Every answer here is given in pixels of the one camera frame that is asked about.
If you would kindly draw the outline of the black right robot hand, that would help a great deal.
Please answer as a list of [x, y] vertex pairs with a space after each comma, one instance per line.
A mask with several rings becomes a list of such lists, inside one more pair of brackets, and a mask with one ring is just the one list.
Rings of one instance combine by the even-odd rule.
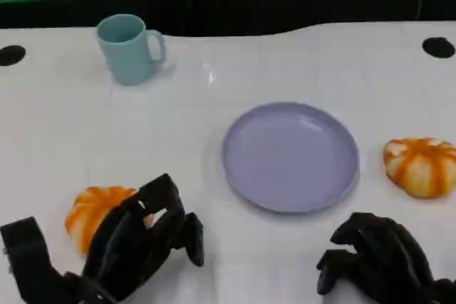
[[434, 279], [420, 244], [401, 224], [354, 212], [330, 237], [317, 269], [319, 295], [344, 279], [377, 303], [454, 303], [455, 282]]

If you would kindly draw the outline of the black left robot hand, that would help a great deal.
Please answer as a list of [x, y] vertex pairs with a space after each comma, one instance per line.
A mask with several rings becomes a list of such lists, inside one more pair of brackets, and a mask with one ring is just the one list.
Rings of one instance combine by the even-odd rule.
[[186, 213], [178, 188], [162, 174], [117, 205], [90, 243], [83, 275], [117, 301], [132, 295], [163, 265], [171, 250], [204, 264], [203, 225]]

